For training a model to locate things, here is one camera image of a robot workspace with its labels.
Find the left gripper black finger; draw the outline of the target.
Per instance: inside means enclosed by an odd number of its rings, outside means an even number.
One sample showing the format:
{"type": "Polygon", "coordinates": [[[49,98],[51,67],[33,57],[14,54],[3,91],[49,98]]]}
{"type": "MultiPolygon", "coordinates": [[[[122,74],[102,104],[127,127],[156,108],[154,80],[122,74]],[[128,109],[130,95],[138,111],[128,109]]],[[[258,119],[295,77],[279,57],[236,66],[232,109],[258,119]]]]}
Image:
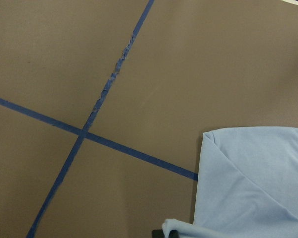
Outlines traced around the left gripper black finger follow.
{"type": "Polygon", "coordinates": [[[161,229],[152,230],[152,238],[179,238],[179,231],[171,225],[165,225],[161,229]]]}

